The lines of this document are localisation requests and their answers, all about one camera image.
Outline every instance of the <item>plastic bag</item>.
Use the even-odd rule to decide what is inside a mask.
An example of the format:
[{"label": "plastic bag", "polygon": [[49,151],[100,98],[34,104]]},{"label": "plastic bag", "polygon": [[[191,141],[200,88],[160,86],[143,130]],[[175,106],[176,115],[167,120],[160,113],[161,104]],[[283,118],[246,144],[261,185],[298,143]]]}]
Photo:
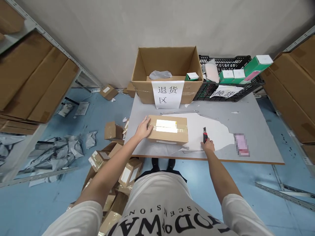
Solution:
[{"label": "plastic bag", "polygon": [[88,133],[86,135],[85,147],[87,149],[90,149],[91,147],[95,146],[95,143],[96,143],[95,135],[96,135],[96,133],[97,133],[97,131],[94,131],[94,132]]},{"label": "plastic bag", "polygon": [[172,74],[169,71],[153,71],[149,75],[150,79],[166,79],[166,78],[172,78]]}]

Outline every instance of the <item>white paper sheet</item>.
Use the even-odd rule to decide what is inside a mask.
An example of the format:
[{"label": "white paper sheet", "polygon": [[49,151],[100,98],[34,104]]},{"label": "white paper sheet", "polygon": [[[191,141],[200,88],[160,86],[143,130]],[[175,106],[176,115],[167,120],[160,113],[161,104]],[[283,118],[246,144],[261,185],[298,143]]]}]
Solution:
[{"label": "white paper sheet", "polygon": [[178,109],[185,81],[152,81],[155,106]]},{"label": "white paper sheet", "polygon": [[234,144],[234,135],[229,133],[229,129],[220,121],[209,119],[197,113],[168,114],[166,116],[187,118],[188,140],[184,147],[189,147],[189,151],[201,151],[200,142],[203,141],[203,128],[206,127],[208,137],[213,140],[216,150]]}]

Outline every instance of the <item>paper sign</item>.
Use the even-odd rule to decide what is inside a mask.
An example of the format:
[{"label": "paper sign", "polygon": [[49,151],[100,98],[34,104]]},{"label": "paper sign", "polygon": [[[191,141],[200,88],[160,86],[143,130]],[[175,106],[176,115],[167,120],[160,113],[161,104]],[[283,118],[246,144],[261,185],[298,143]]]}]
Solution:
[{"label": "paper sign", "polygon": [[155,106],[178,109],[185,81],[152,81]]},{"label": "paper sign", "polygon": [[210,96],[210,98],[217,96],[217,97],[232,97],[241,91],[243,87],[236,87],[236,86],[227,86],[227,85],[219,85],[217,90]]}]

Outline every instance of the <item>pile of cardboard boxes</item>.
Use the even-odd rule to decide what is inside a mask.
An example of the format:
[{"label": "pile of cardboard boxes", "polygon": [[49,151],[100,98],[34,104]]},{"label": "pile of cardboard boxes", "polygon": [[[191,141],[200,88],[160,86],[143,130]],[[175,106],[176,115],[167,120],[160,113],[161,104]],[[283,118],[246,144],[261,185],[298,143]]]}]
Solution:
[{"label": "pile of cardboard boxes", "polygon": [[0,59],[0,132],[33,134],[60,105],[78,66],[37,31]]},{"label": "pile of cardboard boxes", "polygon": [[315,164],[315,36],[279,54],[261,75],[265,91]]}]

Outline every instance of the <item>open cardboard box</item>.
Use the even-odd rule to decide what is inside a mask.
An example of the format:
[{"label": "open cardboard box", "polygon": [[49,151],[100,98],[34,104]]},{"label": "open cardboard box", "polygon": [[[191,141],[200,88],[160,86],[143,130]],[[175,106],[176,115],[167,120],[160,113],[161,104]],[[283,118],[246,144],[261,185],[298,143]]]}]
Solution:
[{"label": "open cardboard box", "polygon": [[132,84],[143,104],[154,104],[154,95],[149,75],[153,71],[169,71],[172,78],[155,81],[185,80],[186,74],[195,72],[197,81],[185,81],[181,104],[190,104],[203,83],[203,75],[196,47],[139,48]]}]

